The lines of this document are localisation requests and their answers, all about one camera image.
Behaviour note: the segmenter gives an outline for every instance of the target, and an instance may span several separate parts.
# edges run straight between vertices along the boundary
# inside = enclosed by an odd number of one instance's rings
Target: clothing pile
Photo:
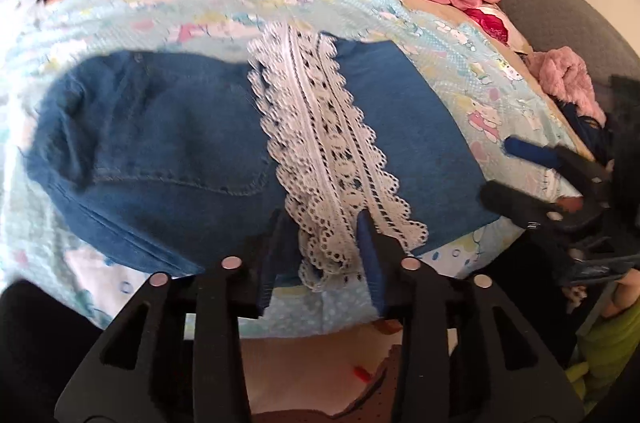
[[[554,98],[572,129],[593,153],[607,165],[612,154],[612,134],[607,116],[596,101],[587,65],[571,48],[532,53],[525,58],[542,90]]]

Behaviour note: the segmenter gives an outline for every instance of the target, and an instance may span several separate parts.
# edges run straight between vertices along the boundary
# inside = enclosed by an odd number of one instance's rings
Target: light blue patterned fabric
[[[470,24],[453,28],[408,11],[400,0],[64,0],[23,31],[2,76],[2,88],[11,88],[0,227],[0,267],[7,277],[33,281],[102,327],[146,278],[106,261],[69,233],[46,194],[26,178],[21,152],[51,82],[79,60],[117,50],[244,61],[247,42],[276,20],[343,38],[393,40],[449,109],[487,179],[546,199],[570,193],[553,172],[503,154],[500,141],[512,134],[539,144],[572,142],[543,99]],[[421,258],[440,273],[462,277],[518,234],[499,219]],[[241,334],[312,335],[375,317],[363,283],[322,293],[277,289],[261,320],[241,321]]]

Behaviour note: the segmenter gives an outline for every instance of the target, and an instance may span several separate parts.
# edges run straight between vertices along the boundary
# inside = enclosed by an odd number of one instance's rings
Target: lace ribbon
[[[383,170],[376,134],[344,88],[333,39],[276,22],[248,49],[269,154],[278,162],[287,212],[300,226],[303,283],[322,291],[360,276],[355,226],[364,208],[406,252],[423,245],[427,227],[410,221],[408,203],[396,196],[399,181]]]

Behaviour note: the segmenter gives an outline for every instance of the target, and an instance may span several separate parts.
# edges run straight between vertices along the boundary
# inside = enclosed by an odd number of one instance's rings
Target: dark blue cloth
[[[477,199],[484,178],[462,134],[398,47],[336,47],[399,196],[430,230],[419,252],[494,221]],[[197,273],[262,233],[284,205],[248,71],[187,53],[86,60],[40,104],[28,175],[70,229],[115,262]],[[283,259],[295,276],[297,248]]]
[[[591,116],[578,116],[578,107],[575,103],[567,103],[559,99],[554,99],[554,101],[596,161],[606,166],[613,159],[613,136],[609,128],[610,118],[607,117],[607,123],[602,127]]]

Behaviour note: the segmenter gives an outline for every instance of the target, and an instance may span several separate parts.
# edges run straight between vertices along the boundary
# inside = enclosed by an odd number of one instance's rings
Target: gray cushion
[[[640,80],[640,58],[585,0],[502,0],[500,7],[536,51],[571,47],[587,62],[598,99],[612,74]]]

